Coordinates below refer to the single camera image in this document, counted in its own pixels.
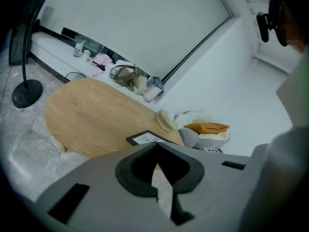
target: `orange cushion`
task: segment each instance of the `orange cushion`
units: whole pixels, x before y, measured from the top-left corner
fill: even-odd
[[[203,134],[219,134],[229,129],[229,126],[218,123],[194,123],[185,127]]]

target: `oval wooden tabletop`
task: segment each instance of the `oval wooden tabletop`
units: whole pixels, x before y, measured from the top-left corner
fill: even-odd
[[[183,145],[178,131],[160,127],[154,111],[90,78],[71,81],[54,91],[44,117],[56,140],[91,158],[130,147],[126,138],[146,130]]]

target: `marble floor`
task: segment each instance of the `marble floor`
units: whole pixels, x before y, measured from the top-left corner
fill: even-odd
[[[14,88],[22,82],[21,66],[10,69],[6,49],[0,53],[0,102],[4,92],[0,107],[1,165],[12,187],[36,201],[49,185],[88,158],[69,149],[62,153],[45,125],[44,104],[48,96],[64,84],[29,58],[27,78],[39,80],[43,85],[43,94],[32,106],[18,109],[13,106],[11,96]],[[160,170],[154,172],[153,186],[158,188],[159,206],[169,216],[172,187]]]

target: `black headphones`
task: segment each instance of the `black headphones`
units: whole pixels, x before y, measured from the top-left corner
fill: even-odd
[[[270,0],[268,14],[258,12],[256,15],[257,24],[261,32],[261,38],[268,42],[268,30],[275,30],[277,38],[281,45],[287,46],[285,34],[282,34],[279,28],[280,4],[283,0]]]

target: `gray cushion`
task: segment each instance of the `gray cushion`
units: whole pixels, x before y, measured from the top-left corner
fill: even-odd
[[[198,133],[196,131],[189,128],[181,128],[178,131],[184,146],[192,148],[198,142]]]

